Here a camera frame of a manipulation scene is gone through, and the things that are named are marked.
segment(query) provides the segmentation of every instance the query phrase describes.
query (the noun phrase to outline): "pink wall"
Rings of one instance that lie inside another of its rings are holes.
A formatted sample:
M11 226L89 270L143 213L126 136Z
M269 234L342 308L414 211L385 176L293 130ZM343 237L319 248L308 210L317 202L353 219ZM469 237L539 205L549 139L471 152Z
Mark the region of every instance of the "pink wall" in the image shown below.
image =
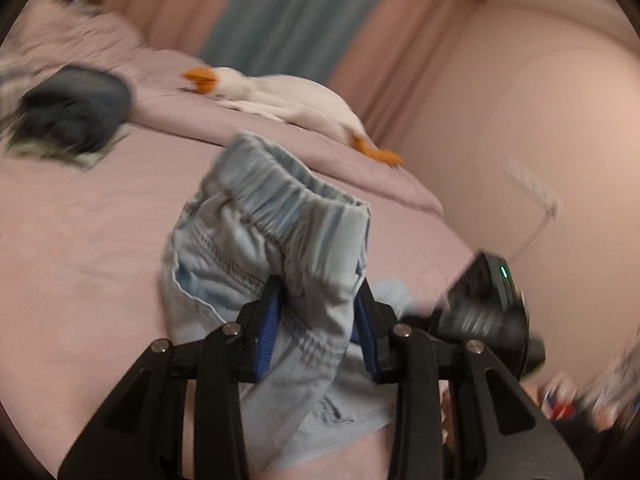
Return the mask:
M544 376L585 381L640 325L640 59L533 10L482 4L398 149L475 248L508 256L544 212L504 174L510 158L562 197L512 263Z

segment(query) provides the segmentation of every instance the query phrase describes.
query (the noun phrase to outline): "light blue denim pants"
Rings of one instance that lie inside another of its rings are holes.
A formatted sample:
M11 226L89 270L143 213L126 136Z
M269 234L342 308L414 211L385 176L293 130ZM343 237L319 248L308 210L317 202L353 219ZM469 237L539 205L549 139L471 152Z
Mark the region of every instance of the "light blue denim pants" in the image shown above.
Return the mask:
M241 402L256 470L321 456L392 420L395 388L373 385L359 346L350 343L369 224L367 203L322 182L277 144L243 132L168 239L162 290L176 344L235 320L269 275L286 284L270 370ZM408 297L399 284L381 285L396 300Z

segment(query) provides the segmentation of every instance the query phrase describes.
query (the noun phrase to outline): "metal screw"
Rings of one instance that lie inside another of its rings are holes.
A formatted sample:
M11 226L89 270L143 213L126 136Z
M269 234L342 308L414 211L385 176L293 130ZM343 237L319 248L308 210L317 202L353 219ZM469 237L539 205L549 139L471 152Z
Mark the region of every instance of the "metal screw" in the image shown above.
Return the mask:
M411 332L413 332L409 325L404 324L395 325L393 330L394 334L396 334L398 337L409 337L411 335Z
M161 354L169 349L169 344L167 339L156 339L151 343L151 350L156 354Z
M222 333L224 335L238 335L242 327L238 323L227 323L222 327Z
M474 354L481 354L484 352L484 343L476 339L466 342L466 349Z

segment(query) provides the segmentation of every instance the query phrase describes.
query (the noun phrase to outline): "white power outlet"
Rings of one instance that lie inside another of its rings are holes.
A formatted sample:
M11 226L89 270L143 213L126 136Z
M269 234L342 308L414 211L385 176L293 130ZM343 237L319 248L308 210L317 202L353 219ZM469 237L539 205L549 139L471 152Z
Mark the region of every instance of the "white power outlet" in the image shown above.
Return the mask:
M505 173L528 191L533 199L544 205L550 214L556 215L561 200L551 186L542 182L540 177L514 160L509 161Z

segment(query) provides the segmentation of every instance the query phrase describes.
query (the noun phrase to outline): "elastic waistband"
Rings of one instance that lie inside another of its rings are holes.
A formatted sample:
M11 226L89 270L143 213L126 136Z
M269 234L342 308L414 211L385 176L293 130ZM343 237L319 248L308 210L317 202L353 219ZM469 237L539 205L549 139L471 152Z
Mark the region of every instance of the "elastic waistband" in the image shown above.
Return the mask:
M279 244L287 244L300 223L325 244L350 236L358 246L366 243L369 205L322 182L257 134L239 133L218 158L215 175L245 219Z

